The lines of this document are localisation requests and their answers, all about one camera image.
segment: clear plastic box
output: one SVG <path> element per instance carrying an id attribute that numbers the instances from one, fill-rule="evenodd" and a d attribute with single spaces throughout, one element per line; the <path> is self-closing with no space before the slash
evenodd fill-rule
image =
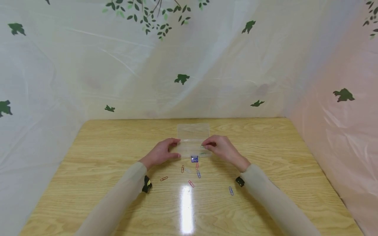
<path id="1" fill-rule="evenodd" d="M 210 136 L 209 124 L 179 124 L 177 138 L 181 139 L 177 150 L 181 157 L 209 157 L 211 152 L 202 148 L 202 142 Z"/>

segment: table surface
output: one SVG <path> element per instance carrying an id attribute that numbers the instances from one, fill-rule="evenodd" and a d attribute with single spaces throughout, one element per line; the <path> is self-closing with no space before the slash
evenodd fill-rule
<path id="1" fill-rule="evenodd" d="M 362 235 L 286 118 L 90 120 L 20 235 L 72 235 L 125 170 L 157 142 L 176 137 L 182 123 L 209 123 L 211 134 L 228 136 L 322 235 Z M 181 173 L 182 165 L 191 173 Z M 212 156 L 200 159 L 199 170 L 200 179 L 190 158 L 152 168 L 147 175 L 153 188 L 127 209 L 115 235 L 282 235 L 265 209 L 236 184 L 234 167 Z"/>

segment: finger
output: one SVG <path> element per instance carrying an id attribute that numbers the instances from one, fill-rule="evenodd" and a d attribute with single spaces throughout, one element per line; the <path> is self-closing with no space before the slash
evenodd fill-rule
<path id="1" fill-rule="evenodd" d="M 181 139 L 175 139 L 175 138 L 169 138 L 164 140 L 163 142 L 167 145 L 172 145 L 172 144 L 178 144 L 181 141 Z"/>
<path id="2" fill-rule="evenodd" d="M 214 147 L 212 145 L 205 145 L 204 147 L 205 147 L 206 150 L 209 150 L 212 153 L 215 153 L 217 151 L 217 147 Z"/>
<path id="3" fill-rule="evenodd" d="M 181 154 L 180 153 L 169 153 L 168 154 L 168 159 L 177 159 L 180 158 Z"/>
<path id="4" fill-rule="evenodd" d="M 209 143 L 217 143 L 219 135 L 212 135 L 211 137 L 207 138 L 205 141 L 202 142 L 202 146 L 206 146 Z"/>

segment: sleeve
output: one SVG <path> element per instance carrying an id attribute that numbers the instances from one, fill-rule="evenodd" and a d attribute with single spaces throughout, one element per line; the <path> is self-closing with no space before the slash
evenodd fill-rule
<path id="1" fill-rule="evenodd" d="M 240 176 L 248 192 L 266 209 L 285 235 L 320 235 L 299 207 L 258 166 L 251 164 Z"/>
<path id="2" fill-rule="evenodd" d="M 140 162 L 130 166 L 118 183 L 89 213 L 75 236 L 111 235 L 126 208 L 142 191 L 147 168 Z"/>

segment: small blue object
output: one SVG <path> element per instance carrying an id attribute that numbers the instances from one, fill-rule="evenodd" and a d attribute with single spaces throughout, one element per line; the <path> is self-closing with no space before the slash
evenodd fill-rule
<path id="1" fill-rule="evenodd" d="M 198 156 L 191 156 L 192 162 L 198 162 Z"/>
<path id="2" fill-rule="evenodd" d="M 230 187 L 228 187 L 228 189 L 230 190 L 230 194 L 233 196 L 234 195 L 234 192 L 232 191 L 232 188 L 231 188 L 231 186 Z"/>

